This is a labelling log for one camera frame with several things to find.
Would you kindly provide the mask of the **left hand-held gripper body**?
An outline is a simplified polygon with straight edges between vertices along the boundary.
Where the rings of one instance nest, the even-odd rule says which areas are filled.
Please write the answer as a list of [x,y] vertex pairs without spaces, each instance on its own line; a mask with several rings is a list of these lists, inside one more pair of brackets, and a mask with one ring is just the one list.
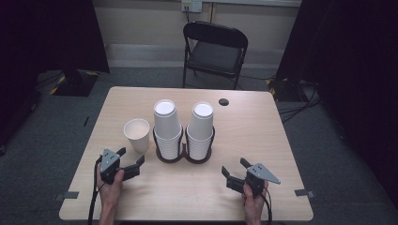
[[120,169],[120,158],[113,150],[105,149],[103,151],[99,175],[104,183],[112,185],[114,182],[122,181],[123,171]]

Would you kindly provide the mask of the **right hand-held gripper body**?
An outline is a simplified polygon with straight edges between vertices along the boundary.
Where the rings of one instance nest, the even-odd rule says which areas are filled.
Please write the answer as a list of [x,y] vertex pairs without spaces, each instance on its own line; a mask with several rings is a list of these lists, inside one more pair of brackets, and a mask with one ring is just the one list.
[[262,163],[248,164],[246,168],[245,183],[252,189],[253,195],[257,196],[263,192],[265,182],[279,185],[281,180],[277,178],[268,168]]

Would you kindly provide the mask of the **single white paper cup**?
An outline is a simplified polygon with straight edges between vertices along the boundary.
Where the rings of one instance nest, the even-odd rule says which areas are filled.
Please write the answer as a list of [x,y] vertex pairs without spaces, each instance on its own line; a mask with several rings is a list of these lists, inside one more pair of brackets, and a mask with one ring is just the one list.
[[130,120],[123,128],[124,135],[139,154],[144,154],[149,149],[149,130],[150,125],[142,118]]

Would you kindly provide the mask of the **black double cup holder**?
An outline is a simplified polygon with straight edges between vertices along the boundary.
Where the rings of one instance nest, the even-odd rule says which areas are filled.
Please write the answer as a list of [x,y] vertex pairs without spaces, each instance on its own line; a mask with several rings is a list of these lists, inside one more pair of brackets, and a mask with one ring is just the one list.
[[179,138],[178,138],[177,156],[172,157],[172,158],[166,158],[161,154],[161,150],[159,148],[160,138],[158,138],[156,136],[156,131],[153,131],[153,136],[154,136],[154,142],[156,145],[156,154],[160,161],[162,161],[164,163],[175,163],[175,162],[180,161],[182,158],[185,158],[190,163],[203,164],[203,163],[207,162],[211,157],[212,144],[213,144],[213,140],[215,137],[215,128],[214,127],[212,128],[212,136],[209,139],[209,145],[208,145],[208,149],[206,150],[206,154],[203,158],[200,158],[200,159],[196,159],[193,157],[192,152],[191,152],[191,147],[190,147],[191,142],[189,141],[189,138],[186,138],[186,141],[182,142],[182,136],[179,136]]

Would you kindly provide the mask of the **stack of white paper cups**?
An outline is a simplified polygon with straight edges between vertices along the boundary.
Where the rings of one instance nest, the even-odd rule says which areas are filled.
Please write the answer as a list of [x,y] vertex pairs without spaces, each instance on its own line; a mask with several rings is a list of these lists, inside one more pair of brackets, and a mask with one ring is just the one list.
[[174,160],[179,157],[182,126],[176,105],[171,99],[159,100],[154,105],[154,135],[161,157]]
[[207,156],[213,137],[213,107],[207,102],[197,102],[187,126],[189,156],[202,160]]

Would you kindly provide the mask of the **person's right hand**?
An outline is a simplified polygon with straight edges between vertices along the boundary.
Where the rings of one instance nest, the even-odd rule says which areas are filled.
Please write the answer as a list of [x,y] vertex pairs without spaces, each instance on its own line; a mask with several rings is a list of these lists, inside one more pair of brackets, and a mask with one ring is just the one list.
[[248,184],[243,186],[241,194],[245,218],[247,220],[256,220],[261,218],[265,201],[260,196],[254,196],[251,187]]

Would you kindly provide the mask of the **person's left hand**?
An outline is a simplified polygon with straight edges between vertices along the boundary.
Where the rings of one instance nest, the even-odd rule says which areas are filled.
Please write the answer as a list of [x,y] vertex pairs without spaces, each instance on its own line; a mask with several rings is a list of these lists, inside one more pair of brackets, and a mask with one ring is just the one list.
[[114,182],[109,185],[101,180],[100,176],[100,164],[97,168],[97,188],[99,189],[99,195],[101,205],[103,208],[116,209],[119,203],[120,195],[123,189],[123,176],[124,171],[119,170],[115,175]]

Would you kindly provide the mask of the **grey tape strip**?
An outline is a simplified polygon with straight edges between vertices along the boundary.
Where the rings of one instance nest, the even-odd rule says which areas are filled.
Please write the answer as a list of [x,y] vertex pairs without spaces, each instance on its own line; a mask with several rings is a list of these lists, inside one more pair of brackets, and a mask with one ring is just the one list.
[[296,189],[295,194],[297,197],[300,196],[307,196],[309,199],[315,197],[315,193],[313,190],[307,190],[307,189]]
[[63,202],[65,199],[77,199],[79,196],[78,191],[67,191],[64,193],[56,194],[54,199],[58,202]]

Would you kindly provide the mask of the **black stand base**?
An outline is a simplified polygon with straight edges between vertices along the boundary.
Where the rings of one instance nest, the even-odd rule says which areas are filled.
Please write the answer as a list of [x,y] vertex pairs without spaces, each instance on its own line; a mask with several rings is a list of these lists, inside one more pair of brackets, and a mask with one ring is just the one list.
[[300,101],[299,87],[288,80],[269,79],[267,85],[275,101]]
[[65,97],[88,97],[98,77],[98,72],[94,71],[63,70],[62,77],[50,94]]

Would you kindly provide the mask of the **black folding chair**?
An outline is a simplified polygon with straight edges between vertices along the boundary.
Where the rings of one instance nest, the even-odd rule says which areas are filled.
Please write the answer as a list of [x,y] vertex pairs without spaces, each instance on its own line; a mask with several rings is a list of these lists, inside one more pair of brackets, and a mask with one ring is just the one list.
[[183,27],[185,39],[183,82],[187,70],[234,79],[237,88],[249,41],[234,27],[211,22],[188,22]]

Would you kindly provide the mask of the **black curtain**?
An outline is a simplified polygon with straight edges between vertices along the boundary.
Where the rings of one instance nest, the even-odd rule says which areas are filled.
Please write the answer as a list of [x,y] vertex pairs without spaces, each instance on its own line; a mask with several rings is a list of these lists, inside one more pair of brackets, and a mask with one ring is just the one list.
[[317,83],[398,206],[398,0],[302,0],[276,77]]
[[34,110],[38,75],[110,71],[94,0],[0,0],[0,156]]

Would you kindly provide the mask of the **white wall socket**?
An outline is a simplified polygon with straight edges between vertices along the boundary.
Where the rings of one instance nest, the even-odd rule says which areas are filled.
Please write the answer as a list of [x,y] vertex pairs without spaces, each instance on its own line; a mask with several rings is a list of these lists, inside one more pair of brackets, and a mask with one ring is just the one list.
[[181,0],[181,10],[183,12],[201,13],[203,2],[200,0]]

